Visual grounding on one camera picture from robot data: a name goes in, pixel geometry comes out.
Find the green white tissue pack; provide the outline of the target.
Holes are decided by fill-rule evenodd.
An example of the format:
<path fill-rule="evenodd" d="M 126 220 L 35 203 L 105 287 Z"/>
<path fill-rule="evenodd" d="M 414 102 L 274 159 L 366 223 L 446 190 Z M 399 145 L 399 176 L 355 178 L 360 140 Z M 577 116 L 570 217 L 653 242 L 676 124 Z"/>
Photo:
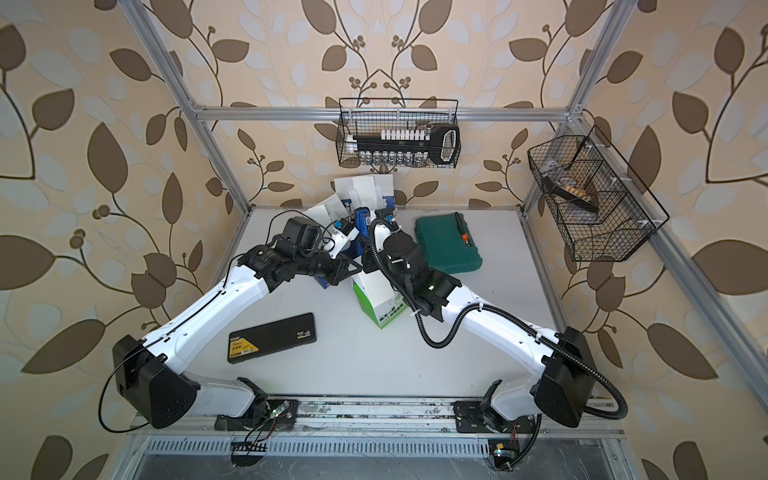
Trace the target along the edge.
<path fill-rule="evenodd" d="M 355 274 L 352 285 L 361 310 L 380 329 L 407 309 L 402 295 L 380 271 Z"/>

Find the blue stapler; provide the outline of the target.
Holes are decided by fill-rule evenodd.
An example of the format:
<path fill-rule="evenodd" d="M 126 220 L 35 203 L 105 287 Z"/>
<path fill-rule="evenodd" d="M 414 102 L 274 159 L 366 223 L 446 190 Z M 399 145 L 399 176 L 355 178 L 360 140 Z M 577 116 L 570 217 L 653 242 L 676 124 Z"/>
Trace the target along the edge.
<path fill-rule="evenodd" d="M 359 207 L 354 211 L 355 228 L 362 239 L 369 238 L 370 209 L 368 207 Z"/>

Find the large blue white tote bag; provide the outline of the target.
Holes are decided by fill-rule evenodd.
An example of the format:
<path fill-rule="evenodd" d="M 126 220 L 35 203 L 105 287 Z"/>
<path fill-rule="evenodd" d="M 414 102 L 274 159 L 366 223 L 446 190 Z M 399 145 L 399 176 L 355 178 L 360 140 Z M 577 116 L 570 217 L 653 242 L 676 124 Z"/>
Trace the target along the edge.
<path fill-rule="evenodd" d="M 371 212 L 395 208 L 394 177 L 391 174 L 337 178 L 334 191 L 350 212 L 361 207 Z"/>

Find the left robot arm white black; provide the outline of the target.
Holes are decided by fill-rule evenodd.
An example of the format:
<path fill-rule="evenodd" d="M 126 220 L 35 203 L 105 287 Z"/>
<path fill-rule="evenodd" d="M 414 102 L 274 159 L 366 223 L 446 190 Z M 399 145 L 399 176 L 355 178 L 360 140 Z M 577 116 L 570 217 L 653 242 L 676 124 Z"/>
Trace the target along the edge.
<path fill-rule="evenodd" d="M 344 255 L 358 236 L 347 219 L 328 226 L 299 215 L 282 233 L 235 257 L 224 279 L 177 317 L 140 340 L 130 335 L 113 348 L 118 393 L 156 429 L 185 416 L 248 418 L 261 414 L 265 393 L 247 378 L 195 376 L 194 358 L 244 310 L 298 275 L 332 286 L 361 272 Z"/>

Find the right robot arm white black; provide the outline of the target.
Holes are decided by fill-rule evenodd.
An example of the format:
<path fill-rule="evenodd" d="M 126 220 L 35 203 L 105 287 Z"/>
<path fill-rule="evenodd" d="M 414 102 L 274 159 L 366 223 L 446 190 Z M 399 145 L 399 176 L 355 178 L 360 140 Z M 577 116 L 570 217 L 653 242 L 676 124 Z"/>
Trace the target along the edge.
<path fill-rule="evenodd" d="M 410 235 L 383 221 L 369 228 L 366 252 L 413 311 L 428 346 L 443 349 L 466 329 L 527 370 L 525 378 L 496 380 L 488 388 L 477 408 L 487 428 L 501 432 L 520 417 L 537 415 L 569 428 L 580 424 L 595 380 L 573 329 L 557 332 L 525 322 L 487 302 L 431 268 Z"/>

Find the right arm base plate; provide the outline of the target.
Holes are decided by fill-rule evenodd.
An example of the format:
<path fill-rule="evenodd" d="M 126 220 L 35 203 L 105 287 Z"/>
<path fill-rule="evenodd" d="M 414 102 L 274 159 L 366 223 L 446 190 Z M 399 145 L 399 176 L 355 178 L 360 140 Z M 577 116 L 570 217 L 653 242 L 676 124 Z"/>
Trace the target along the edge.
<path fill-rule="evenodd" d="M 481 401 L 460 400 L 452 404 L 456 430 L 464 434 L 532 434 L 536 417 L 506 420 Z"/>

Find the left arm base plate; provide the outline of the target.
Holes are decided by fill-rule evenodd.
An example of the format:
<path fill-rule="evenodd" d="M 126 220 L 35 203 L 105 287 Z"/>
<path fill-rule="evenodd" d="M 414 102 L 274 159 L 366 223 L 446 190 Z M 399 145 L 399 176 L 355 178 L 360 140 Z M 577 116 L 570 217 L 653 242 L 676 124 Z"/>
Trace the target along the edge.
<path fill-rule="evenodd" d="M 292 427 L 297 420 L 299 401 L 295 399 L 256 400 L 240 417 L 218 416 L 217 431 L 251 431 L 262 427 Z"/>

